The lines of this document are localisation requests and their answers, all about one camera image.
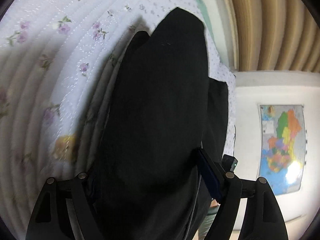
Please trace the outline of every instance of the black fabric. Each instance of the black fabric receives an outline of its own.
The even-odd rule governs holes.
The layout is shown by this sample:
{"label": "black fabric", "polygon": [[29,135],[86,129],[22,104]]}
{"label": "black fabric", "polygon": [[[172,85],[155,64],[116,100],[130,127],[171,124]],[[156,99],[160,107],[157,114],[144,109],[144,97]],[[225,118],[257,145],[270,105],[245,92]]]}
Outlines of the black fabric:
{"label": "black fabric", "polygon": [[[196,201],[188,239],[194,235],[211,198],[203,182],[196,198],[191,151],[203,134],[214,143],[210,137],[226,132],[207,117],[218,106],[211,99],[207,104],[208,94],[214,101],[219,90],[211,83],[204,26],[192,14],[176,8],[151,37],[138,32],[132,39],[92,168],[96,210],[108,238],[183,239]],[[227,120],[228,108],[224,114]],[[216,146],[208,153],[219,160],[222,150]]]}
{"label": "black fabric", "polygon": [[202,145],[214,162],[221,163],[228,126],[228,86],[210,79],[208,114]]}

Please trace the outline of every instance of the map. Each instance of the map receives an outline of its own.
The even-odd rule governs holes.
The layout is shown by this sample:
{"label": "map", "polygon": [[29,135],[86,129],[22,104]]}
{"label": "map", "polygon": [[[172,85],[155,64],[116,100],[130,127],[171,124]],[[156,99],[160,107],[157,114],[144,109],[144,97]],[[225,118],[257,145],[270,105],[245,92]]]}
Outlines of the map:
{"label": "map", "polygon": [[265,177],[275,195],[298,191],[306,153],[303,107],[260,106],[262,151],[259,177]]}

